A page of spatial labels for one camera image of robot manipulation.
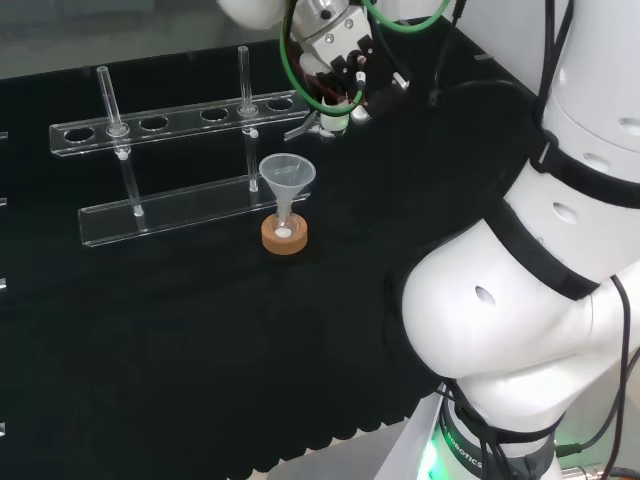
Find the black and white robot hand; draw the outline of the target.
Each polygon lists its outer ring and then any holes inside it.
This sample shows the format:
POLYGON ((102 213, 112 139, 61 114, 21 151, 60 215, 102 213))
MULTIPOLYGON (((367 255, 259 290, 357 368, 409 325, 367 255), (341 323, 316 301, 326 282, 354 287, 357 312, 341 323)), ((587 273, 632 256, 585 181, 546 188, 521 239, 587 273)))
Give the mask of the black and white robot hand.
POLYGON ((412 78, 389 49, 369 35, 361 38, 347 57, 338 57, 329 66, 304 52, 298 59, 298 70, 304 75, 311 95, 326 107, 345 107, 353 102, 357 93, 356 71, 366 74, 361 103, 350 114, 318 115, 312 131, 323 139, 342 136, 350 123, 364 124, 396 107, 412 78))

